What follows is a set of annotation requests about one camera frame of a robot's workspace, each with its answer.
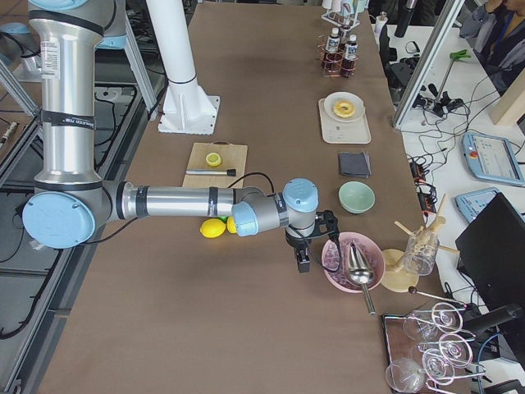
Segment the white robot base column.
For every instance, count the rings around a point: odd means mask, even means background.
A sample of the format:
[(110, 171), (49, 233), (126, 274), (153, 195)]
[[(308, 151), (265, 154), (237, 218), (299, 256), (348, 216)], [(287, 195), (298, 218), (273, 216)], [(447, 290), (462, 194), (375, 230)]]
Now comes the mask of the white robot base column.
[(183, 3), (150, 0), (147, 6), (168, 81), (158, 130), (212, 135), (220, 98), (198, 83)]

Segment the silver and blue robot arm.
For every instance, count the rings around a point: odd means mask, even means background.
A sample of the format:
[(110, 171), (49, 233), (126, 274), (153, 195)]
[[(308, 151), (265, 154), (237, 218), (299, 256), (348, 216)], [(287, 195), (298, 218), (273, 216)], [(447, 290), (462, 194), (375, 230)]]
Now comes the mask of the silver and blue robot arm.
[(126, 6), (122, 1), (33, 1), (29, 18), (40, 37), (43, 169), (22, 219), (38, 242), (67, 249), (108, 222), (149, 216), (231, 217), (240, 236), (281, 227), (297, 250), (313, 238), (336, 234), (336, 218), (318, 210), (317, 187), (303, 178), (270, 195), (253, 187), (105, 181), (94, 168), (95, 49), (105, 38), (125, 37)]

